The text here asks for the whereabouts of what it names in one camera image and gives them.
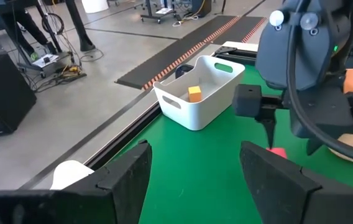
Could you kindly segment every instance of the orange block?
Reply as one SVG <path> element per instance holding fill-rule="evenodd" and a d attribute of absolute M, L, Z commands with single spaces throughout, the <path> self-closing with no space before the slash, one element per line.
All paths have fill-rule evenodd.
<path fill-rule="evenodd" d="M 201 90 L 200 86 L 189 87 L 189 101 L 190 103 L 197 103 L 201 101 Z"/>

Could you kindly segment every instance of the concrete floor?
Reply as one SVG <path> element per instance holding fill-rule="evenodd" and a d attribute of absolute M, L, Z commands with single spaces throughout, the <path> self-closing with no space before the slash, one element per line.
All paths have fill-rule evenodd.
<path fill-rule="evenodd" d="M 151 20 L 142 23 L 139 15 L 145 11 L 134 10 L 134 2 L 122 2 L 118 7 L 112 6 L 107 11 L 90 15 L 84 13 L 79 0 L 76 2 L 89 37 L 104 52 L 104 57 L 95 62 L 83 63 L 88 74 L 86 78 L 39 93 L 37 104 L 19 129 L 10 136 L 0 137 L 0 189 L 18 189 L 23 186 L 142 94 L 140 90 L 115 84 L 114 81 L 173 43 L 174 40 L 164 37 L 184 37 L 212 19 L 213 13 L 219 12 L 222 6 L 222 1 L 218 0 L 213 4 L 212 13 L 205 18 L 186 22 L 181 27 L 172 27 L 175 21 L 172 16 L 165 17 L 160 25 Z M 260 0 L 229 0 L 225 14 L 241 16 L 259 2 Z M 267 17 L 279 5 L 281 0 L 267 0 L 248 16 Z M 59 4 L 53 9 L 62 16 L 69 41 L 78 48 L 78 37 L 66 7 Z M 36 23 L 40 24 L 37 10 L 29 11 Z M 260 31 L 249 42 L 257 43 L 259 33 Z M 26 36 L 33 46 L 37 46 L 29 34 Z M 0 40 L 11 57 L 17 60 L 17 52 L 3 32 L 0 32 Z M 218 47 L 210 45 L 200 54 L 208 55 Z M 65 159 L 86 161 L 153 103 L 154 93 L 140 97 L 136 105 Z M 51 179 L 50 174 L 39 184 L 27 187 L 47 189 L 51 185 Z"/>

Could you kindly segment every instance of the black rubber mat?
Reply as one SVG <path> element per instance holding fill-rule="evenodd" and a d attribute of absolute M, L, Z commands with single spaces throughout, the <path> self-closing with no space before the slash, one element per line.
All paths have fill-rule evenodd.
<path fill-rule="evenodd" d="M 223 44 L 228 40 L 241 42 L 260 20 L 261 17 L 217 16 L 184 38 L 176 40 L 119 78 L 116 83 L 146 90 L 153 82 L 172 74 L 179 64 L 194 56 L 206 44 L 210 44 L 212 41 Z"/>
<path fill-rule="evenodd" d="M 257 27 L 259 28 L 262 25 L 262 22 L 265 22 L 265 18 L 263 17 L 243 17 L 215 39 L 214 44 L 222 45 L 226 41 L 245 42 L 244 40 L 247 37 L 251 37 L 257 31 Z"/>

